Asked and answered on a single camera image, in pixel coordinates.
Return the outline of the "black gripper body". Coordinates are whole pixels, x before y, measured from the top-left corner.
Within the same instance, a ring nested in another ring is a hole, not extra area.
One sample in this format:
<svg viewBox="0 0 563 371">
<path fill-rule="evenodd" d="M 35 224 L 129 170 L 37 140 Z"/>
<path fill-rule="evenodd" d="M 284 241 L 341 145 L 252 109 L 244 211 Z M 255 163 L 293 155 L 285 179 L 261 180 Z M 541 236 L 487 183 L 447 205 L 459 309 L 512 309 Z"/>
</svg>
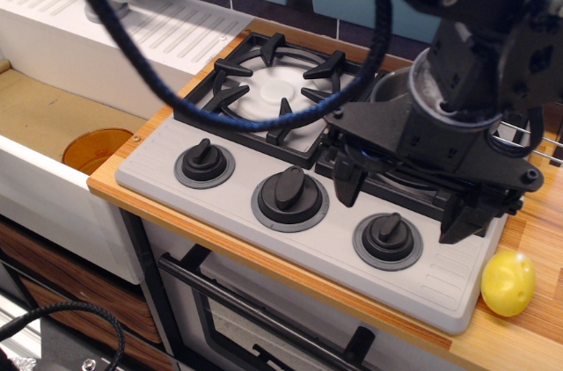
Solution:
<svg viewBox="0 0 563 371">
<path fill-rule="evenodd" d="M 544 183 L 539 169 L 491 133 L 501 116 L 471 123 L 441 108 L 442 96 L 423 51 L 409 67 L 409 93 L 387 102 L 350 102 L 326 116 L 332 143 L 370 174 L 391 173 L 407 184 L 465 194 L 495 186 L 521 194 Z"/>
</svg>

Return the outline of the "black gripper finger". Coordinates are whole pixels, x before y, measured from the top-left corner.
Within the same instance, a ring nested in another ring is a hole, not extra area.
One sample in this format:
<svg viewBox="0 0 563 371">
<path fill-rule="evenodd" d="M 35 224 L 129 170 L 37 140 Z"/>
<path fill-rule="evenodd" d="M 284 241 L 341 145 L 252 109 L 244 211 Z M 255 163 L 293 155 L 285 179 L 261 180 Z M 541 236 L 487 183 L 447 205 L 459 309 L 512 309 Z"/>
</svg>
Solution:
<svg viewBox="0 0 563 371">
<path fill-rule="evenodd" d="M 333 183 L 337 199 L 346 207 L 352 207 L 362 189 L 365 170 L 350 154 L 339 151 L 333 166 Z"/>
<path fill-rule="evenodd" d="M 483 232 L 494 218 L 515 215 L 523 206 L 522 194 L 490 185 L 479 185 L 446 204 L 441 221 L 440 244 L 456 244 Z"/>
</svg>

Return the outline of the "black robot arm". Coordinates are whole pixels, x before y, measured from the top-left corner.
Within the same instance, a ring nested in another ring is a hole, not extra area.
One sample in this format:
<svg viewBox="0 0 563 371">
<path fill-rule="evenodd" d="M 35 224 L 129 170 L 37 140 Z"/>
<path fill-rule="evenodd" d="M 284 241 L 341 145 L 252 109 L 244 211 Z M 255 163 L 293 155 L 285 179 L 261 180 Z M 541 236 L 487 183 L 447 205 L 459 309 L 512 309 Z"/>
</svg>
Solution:
<svg viewBox="0 0 563 371">
<path fill-rule="evenodd" d="M 387 168 L 438 186 L 440 240 L 454 244 L 543 183 L 526 158 L 542 140 L 545 105 L 562 99 L 562 0 L 404 1 L 441 23 L 398 97 L 327 116 L 335 191 L 352 205 L 366 176 Z M 378 51 L 390 22 L 390 1 L 377 0 Z"/>
</svg>

